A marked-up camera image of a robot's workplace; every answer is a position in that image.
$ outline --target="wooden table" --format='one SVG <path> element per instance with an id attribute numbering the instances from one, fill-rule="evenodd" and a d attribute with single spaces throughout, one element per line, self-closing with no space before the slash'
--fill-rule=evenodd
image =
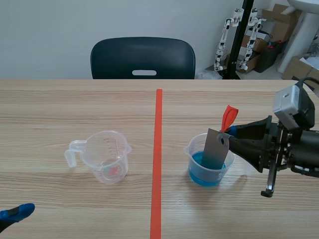
<path id="1" fill-rule="evenodd" d="M 1 80 L 0 210 L 33 202 L 30 218 L 3 239 L 148 239 L 156 89 L 163 88 L 163 239 L 315 239 L 319 180 L 278 173 L 271 199 L 260 196 L 264 174 L 242 176 L 236 161 L 218 187 L 191 182 L 183 148 L 226 106 L 236 124 L 272 115 L 274 94 L 292 81 Z M 311 93 L 317 107 L 318 98 Z M 318 129 L 319 111 L 316 113 Z M 133 151 L 123 181 L 105 185 L 78 161 L 68 143 L 103 130 L 122 132 Z"/>

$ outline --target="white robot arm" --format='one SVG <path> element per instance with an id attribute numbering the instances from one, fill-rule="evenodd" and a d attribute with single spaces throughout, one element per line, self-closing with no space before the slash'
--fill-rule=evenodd
<path id="1" fill-rule="evenodd" d="M 247 52 L 246 52 L 245 59 L 240 63 L 241 69 L 245 69 L 245 68 L 248 69 L 246 64 L 249 61 L 251 54 L 253 53 L 252 49 L 255 46 L 257 32 L 261 27 L 261 19 L 259 19 L 257 17 L 257 12 L 258 12 L 258 10 L 256 8 L 254 8 L 250 13 L 248 26 L 253 26 L 253 34 L 251 35 L 249 42 L 247 44 Z M 224 69 L 223 66 L 220 65 L 220 62 L 221 62 L 221 57 L 224 55 L 224 52 L 225 52 L 225 43 L 226 43 L 226 39 L 227 39 L 228 30 L 231 26 L 238 27 L 239 22 L 241 22 L 241 20 L 242 20 L 243 14 L 244 14 L 244 9 L 236 9 L 234 11 L 233 18 L 228 18 L 225 21 L 221 40 L 217 45 L 218 49 L 217 49 L 217 53 L 216 53 L 216 57 L 215 57 L 215 64 L 214 64 L 215 71 L 222 71 Z"/>
<path id="2" fill-rule="evenodd" d="M 248 70 L 247 63 L 249 61 L 249 58 L 253 54 L 253 49 L 255 47 L 256 39 L 257 39 L 257 33 L 258 33 L 259 29 L 261 28 L 261 21 L 262 20 L 257 17 L 257 10 L 253 9 L 251 14 L 250 14 L 249 22 L 248 22 L 248 26 L 253 27 L 252 34 L 251 34 L 249 41 L 247 43 L 247 46 L 246 46 L 247 50 L 246 50 L 245 58 L 239 64 L 239 68 L 243 69 L 245 71 Z"/>
<path id="3" fill-rule="evenodd" d="M 221 35 L 220 42 L 217 45 L 217 53 L 216 53 L 215 64 L 214 64 L 215 71 L 222 71 L 223 70 L 223 66 L 220 65 L 220 62 L 221 62 L 221 57 L 224 55 L 225 43 L 227 40 L 229 28 L 231 26 L 238 27 L 239 22 L 241 22 L 241 20 L 242 20 L 243 14 L 244 14 L 244 9 L 236 9 L 234 11 L 233 18 L 228 18 L 225 21 L 223 33 Z"/>

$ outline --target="empty measuring cup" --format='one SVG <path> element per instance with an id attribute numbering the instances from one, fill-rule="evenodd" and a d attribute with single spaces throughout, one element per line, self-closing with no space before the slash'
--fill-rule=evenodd
<path id="1" fill-rule="evenodd" d="M 128 172 L 127 155 L 132 151 L 126 138 L 116 131 L 96 133 L 87 140 L 70 142 L 64 156 L 70 168 L 76 166 L 75 153 L 102 183 L 116 183 Z"/>
<path id="2" fill-rule="evenodd" d="M 199 185 L 211 187 L 216 186 L 224 177 L 227 170 L 233 165 L 235 155 L 229 151 L 222 169 L 219 170 L 208 169 L 201 166 L 206 137 L 206 133 L 194 137 L 184 149 L 184 152 L 189 157 L 188 170 L 192 180 Z"/>

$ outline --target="white pedestal sink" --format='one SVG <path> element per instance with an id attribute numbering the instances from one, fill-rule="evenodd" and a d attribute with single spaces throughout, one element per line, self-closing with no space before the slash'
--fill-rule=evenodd
<path id="1" fill-rule="evenodd" d="M 294 56 L 305 54 L 319 28 L 319 0 L 288 0 L 296 9 L 302 10 L 302 21 L 296 35 L 290 39 L 285 54 L 279 64 L 278 71 L 284 73 L 290 60 Z"/>

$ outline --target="black metal frame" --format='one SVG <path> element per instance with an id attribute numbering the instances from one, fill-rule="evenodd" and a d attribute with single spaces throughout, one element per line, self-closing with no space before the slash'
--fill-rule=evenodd
<path id="1" fill-rule="evenodd" d="M 243 14 L 242 21 L 239 23 L 236 30 L 236 35 L 235 35 L 234 43 L 231 49 L 227 69 L 221 72 L 223 79 L 239 79 L 239 77 L 236 74 L 237 59 L 239 56 L 239 51 L 240 51 L 242 41 L 244 39 L 245 31 L 249 21 L 249 16 L 250 16 L 251 10 L 253 9 L 253 4 L 254 4 L 254 0 L 244 0 L 244 3 L 243 3 L 244 14 Z"/>

